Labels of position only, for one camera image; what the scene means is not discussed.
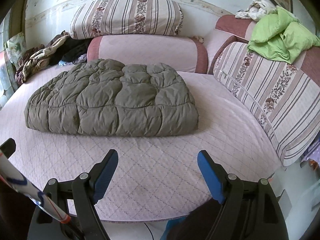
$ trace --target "white patterned cloth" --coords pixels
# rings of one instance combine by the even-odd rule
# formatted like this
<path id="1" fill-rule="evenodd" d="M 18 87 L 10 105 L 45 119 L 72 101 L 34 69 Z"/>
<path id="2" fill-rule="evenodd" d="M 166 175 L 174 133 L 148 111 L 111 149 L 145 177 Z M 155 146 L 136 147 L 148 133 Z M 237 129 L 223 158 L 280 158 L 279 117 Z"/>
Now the white patterned cloth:
<path id="1" fill-rule="evenodd" d="M 26 128 L 23 111 L 31 94 L 71 67 L 41 71 L 14 93 L 0 111 L 0 142 L 15 139 L 17 150 L 10 162 L 40 189 L 50 178 L 71 180 L 90 171 L 109 149 L 117 150 L 118 168 L 104 198 L 95 205 L 102 220 L 166 220 L 203 204 L 210 193 L 196 161 L 202 149 L 241 179 L 266 178 L 281 165 L 257 120 L 213 75 L 179 72 L 199 111 L 199 129 L 193 134 L 90 137 Z M 73 204 L 69 206 L 75 214 Z"/>

